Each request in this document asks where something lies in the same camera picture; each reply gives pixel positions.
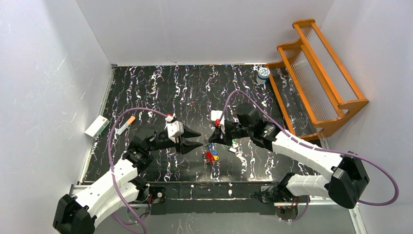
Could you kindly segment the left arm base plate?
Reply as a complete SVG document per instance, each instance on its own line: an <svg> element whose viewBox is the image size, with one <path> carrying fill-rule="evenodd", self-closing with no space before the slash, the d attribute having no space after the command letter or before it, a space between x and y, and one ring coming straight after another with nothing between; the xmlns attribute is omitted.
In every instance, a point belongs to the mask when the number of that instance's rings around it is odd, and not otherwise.
<svg viewBox="0 0 413 234"><path fill-rule="evenodd" d="M166 200L166 188L162 186L149 186L139 190L137 203L163 204Z"/></svg>

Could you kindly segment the keyring with coloured tags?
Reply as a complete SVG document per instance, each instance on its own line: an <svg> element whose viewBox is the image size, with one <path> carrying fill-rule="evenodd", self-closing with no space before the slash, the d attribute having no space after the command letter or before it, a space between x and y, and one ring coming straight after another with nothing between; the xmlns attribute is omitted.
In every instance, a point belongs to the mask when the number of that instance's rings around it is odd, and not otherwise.
<svg viewBox="0 0 413 234"><path fill-rule="evenodd" d="M213 149L212 143L207 143L202 147L203 159L206 164L214 164L219 161L218 152Z"/></svg>

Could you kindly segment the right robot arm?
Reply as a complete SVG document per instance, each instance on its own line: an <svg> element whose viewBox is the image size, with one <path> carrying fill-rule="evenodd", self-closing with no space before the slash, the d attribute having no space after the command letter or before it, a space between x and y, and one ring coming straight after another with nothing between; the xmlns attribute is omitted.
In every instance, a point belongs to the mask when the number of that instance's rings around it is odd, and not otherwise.
<svg viewBox="0 0 413 234"><path fill-rule="evenodd" d="M248 137L256 146L288 156L318 173L287 173L275 186L259 192L262 197L288 201L304 195L321 196L352 209L370 182L359 158L326 152L288 131L283 132L275 123L263 120L251 103L237 107L237 122L225 120L222 113L216 110L210 113L210 122L214 126L208 139L210 143L230 146L234 139Z"/></svg>

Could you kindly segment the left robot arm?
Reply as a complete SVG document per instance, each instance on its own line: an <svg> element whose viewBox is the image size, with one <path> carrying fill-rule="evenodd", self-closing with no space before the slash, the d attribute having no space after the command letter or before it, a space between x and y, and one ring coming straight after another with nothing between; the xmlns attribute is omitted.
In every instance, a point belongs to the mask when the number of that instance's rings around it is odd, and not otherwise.
<svg viewBox="0 0 413 234"><path fill-rule="evenodd" d="M123 156L100 179L74 196L65 194L57 204L52 226L60 234L92 234L96 227L119 208L137 199L145 201L148 183L139 176L153 162L152 152L175 148L187 154L201 147L201 142L189 141L201 133L184 126L159 133L153 127L138 128Z"/></svg>

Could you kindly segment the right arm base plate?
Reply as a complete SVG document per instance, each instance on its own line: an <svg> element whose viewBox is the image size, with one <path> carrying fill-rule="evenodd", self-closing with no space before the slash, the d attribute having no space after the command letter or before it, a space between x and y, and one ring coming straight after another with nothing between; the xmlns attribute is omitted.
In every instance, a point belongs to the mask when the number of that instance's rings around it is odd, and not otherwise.
<svg viewBox="0 0 413 234"><path fill-rule="evenodd" d="M251 196L263 203L286 203L287 206L298 206L310 201L306 195L293 196L284 190L279 190L275 185L261 186L259 191L254 192Z"/></svg>

